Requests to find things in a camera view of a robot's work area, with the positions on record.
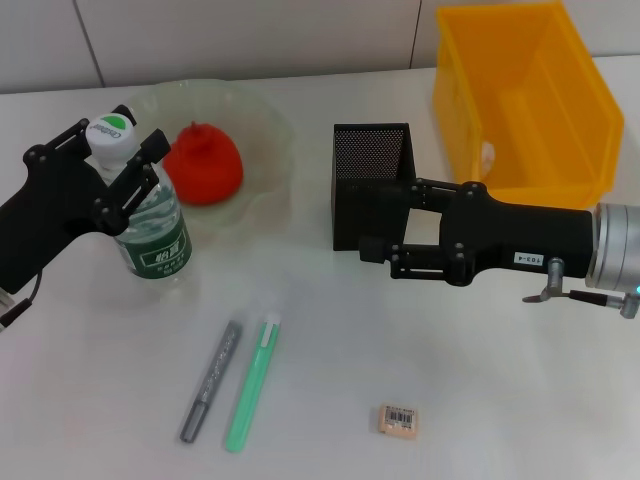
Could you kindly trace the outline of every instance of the plastic bottle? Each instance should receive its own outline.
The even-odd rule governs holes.
[[[124,115],[109,113],[86,129],[92,156],[110,184],[140,149],[135,129]],[[153,165],[160,182],[129,218],[129,228],[115,240],[127,267],[146,279],[176,278],[191,257],[191,240],[180,203],[165,171]]]

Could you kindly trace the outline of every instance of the gray marker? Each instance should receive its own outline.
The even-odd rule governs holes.
[[[193,443],[196,440],[241,334],[242,325],[231,320],[224,331],[222,340],[220,340],[216,350],[216,355],[213,357],[211,366],[207,371],[207,375],[202,382],[198,396],[193,402],[187,421],[180,434],[180,440],[183,442]]]

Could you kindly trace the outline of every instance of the black mesh pen holder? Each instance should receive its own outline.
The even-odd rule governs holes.
[[[362,236],[402,243],[409,205],[399,187],[415,178],[408,124],[335,125],[333,249],[358,250]]]

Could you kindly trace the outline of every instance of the yellow storage box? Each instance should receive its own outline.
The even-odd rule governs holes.
[[[433,104],[457,182],[566,208],[611,190],[624,119],[560,2],[437,17]]]

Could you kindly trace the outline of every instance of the white table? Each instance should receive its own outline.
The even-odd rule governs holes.
[[[638,204],[640,58],[597,63],[628,125],[608,199]],[[191,289],[149,294],[100,235],[56,258],[34,307],[0,335],[2,479],[637,479],[638,321],[567,301],[524,305],[538,275],[490,271],[457,289],[394,281],[388,265],[331,250],[333,124],[409,122],[418,174],[445,179],[433,78],[247,82],[296,129],[291,212],[275,231],[200,245]],[[135,91],[0,96],[0,201],[23,182],[28,147]],[[412,215],[408,241],[435,241],[437,222]],[[182,445],[227,321],[274,299],[284,322],[245,451],[223,441],[251,335],[198,441]],[[375,432],[383,402],[418,407],[417,441]]]

